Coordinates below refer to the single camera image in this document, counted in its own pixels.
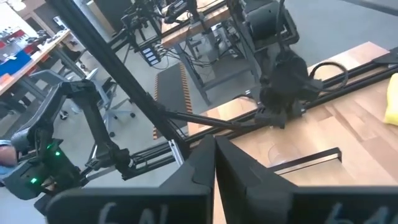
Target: person's arm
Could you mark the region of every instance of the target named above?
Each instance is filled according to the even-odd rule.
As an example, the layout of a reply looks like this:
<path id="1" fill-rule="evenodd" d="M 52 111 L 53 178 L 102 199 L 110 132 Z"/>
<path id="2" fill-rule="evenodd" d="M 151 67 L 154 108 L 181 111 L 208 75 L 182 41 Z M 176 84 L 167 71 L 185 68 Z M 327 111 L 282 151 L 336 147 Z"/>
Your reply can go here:
<path id="1" fill-rule="evenodd" d="M 14 167 L 17 165 L 17 152 L 12 146 L 0 146 L 0 166 Z"/>

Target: white wall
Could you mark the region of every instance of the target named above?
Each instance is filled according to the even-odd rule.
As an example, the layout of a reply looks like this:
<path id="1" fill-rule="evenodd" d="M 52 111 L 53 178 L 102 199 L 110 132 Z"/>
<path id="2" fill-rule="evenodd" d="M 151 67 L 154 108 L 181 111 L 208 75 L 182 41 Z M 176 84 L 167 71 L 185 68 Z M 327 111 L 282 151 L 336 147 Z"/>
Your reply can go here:
<path id="1" fill-rule="evenodd" d="M 33 12 L 33 10 L 43 5 L 45 0 L 24 0 L 24 3 L 26 8 L 17 12 L 22 18 L 25 18 L 25 16 L 28 16 L 29 13 Z"/>
<path id="2" fill-rule="evenodd" d="M 36 31 L 28 25 L 7 3 L 0 3 L 0 30 L 8 27 L 21 28 L 29 37 L 37 37 Z"/>

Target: blue box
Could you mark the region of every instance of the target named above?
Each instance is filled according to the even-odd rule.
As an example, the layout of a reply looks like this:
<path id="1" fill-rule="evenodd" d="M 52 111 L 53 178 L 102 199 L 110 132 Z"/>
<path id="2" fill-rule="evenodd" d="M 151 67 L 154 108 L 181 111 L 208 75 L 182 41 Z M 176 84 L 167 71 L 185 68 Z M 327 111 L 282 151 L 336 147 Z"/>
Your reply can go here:
<path id="1" fill-rule="evenodd" d="M 16 58 L 15 60 L 9 59 L 7 62 L 0 65 L 0 77 L 6 73 L 13 75 L 32 60 L 23 50 L 19 51 L 14 56 Z"/>

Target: workbench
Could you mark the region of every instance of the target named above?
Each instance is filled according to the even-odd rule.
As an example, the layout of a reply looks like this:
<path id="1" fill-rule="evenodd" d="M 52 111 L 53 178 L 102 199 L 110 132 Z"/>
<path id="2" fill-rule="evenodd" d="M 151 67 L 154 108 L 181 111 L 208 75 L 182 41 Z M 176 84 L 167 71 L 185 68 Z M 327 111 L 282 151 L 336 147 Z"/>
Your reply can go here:
<path id="1" fill-rule="evenodd" d="M 328 60 L 351 69 L 386 53 L 387 50 L 367 42 Z M 350 82 L 377 71 L 380 68 Z M 335 67 L 322 67 L 315 78 L 325 80 L 339 73 Z M 398 127 L 382 122 L 388 83 L 384 80 L 310 109 L 302 118 L 288 122 L 285 129 L 261 128 L 232 142 L 266 167 L 340 148 L 342 162 L 333 159 L 282 175 L 296 185 L 397 185 Z M 203 115 L 229 120 L 255 108 L 250 99 L 238 98 Z M 189 123 L 188 133 L 207 128 Z M 214 223 L 225 223 L 217 187 Z"/>
<path id="2" fill-rule="evenodd" d="M 197 10 L 199 13 L 223 2 L 224 0 L 197 0 Z M 213 47 L 216 45 L 216 40 L 211 31 L 211 27 L 223 22 L 231 17 L 229 13 L 228 7 L 222 6 L 219 9 L 209 13 L 205 16 L 203 22 L 205 24 L 206 29 L 208 29 L 209 34 L 206 35 L 206 38 L 209 40 L 210 45 Z M 185 21 L 189 18 L 188 13 L 183 13 L 177 19 L 180 21 Z M 177 26 L 177 23 L 173 24 L 165 24 L 162 20 L 162 33 L 165 33 L 172 29 L 173 27 Z M 241 41 L 241 51 L 245 57 L 245 59 L 233 59 L 232 57 L 223 57 L 222 60 L 217 61 L 213 66 L 213 72 L 215 74 L 214 78 L 211 80 L 203 80 L 203 77 L 200 75 L 196 75 L 194 69 L 191 67 L 190 60 L 188 57 L 193 57 L 197 59 L 195 55 L 195 51 L 190 44 L 189 38 L 197 35 L 201 32 L 204 32 L 203 26 L 200 22 L 196 22 L 194 24 L 190 24 L 185 26 L 174 33 L 167 35 L 162 38 L 162 46 L 165 49 L 174 48 L 180 57 L 181 62 L 184 64 L 185 69 L 187 70 L 188 74 L 191 76 L 195 87 L 198 89 L 199 93 L 201 94 L 203 100 L 206 102 L 207 105 L 211 105 L 211 102 L 206 94 L 207 90 L 214 88 L 215 86 L 224 83 L 237 75 L 240 75 L 244 72 L 250 71 L 253 75 L 254 82 L 259 82 L 259 74 L 256 69 L 256 60 L 252 54 L 252 50 L 249 48 L 245 41 Z M 192 56 L 187 56 L 185 53 L 185 48 L 182 49 L 180 43 L 185 42 L 186 46 L 190 49 Z"/>
<path id="3" fill-rule="evenodd" d="M 60 48 L 58 48 L 58 44 L 66 37 L 68 37 L 70 33 L 70 30 L 59 32 L 56 39 L 54 39 L 50 43 L 44 44 L 41 47 L 40 51 L 31 55 L 30 57 L 32 60 L 24 65 L 20 70 L 12 75 L 3 75 L 0 81 L 0 95 L 2 95 L 4 92 L 10 89 L 11 86 L 18 82 L 18 84 L 26 88 L 36 98 L 38 98 L 40 101 L 43 101 L 47 94 L 44 93 L 39 87 L 36 86 L 34 82 L 29 79 L 27 73 L 50 52 L 53 52 L 55 55 L 57 55 L 71 71 L 75 72 L 78 76 L 85 78 L 84 71 L 82 71 L 75 64 L 75 62 L 73 62 Z"/>

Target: chair wheel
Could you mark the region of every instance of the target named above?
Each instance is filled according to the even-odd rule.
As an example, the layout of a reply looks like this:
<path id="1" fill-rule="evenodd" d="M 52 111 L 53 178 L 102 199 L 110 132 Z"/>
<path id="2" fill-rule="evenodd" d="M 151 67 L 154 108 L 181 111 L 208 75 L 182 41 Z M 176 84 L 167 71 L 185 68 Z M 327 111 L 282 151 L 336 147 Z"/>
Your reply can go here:
<path id="1" fill-rule="evenodd" d="M 68 112 L 66 111 L 60 111 L 60 119 L 65 121 L 68 118 Z"/>

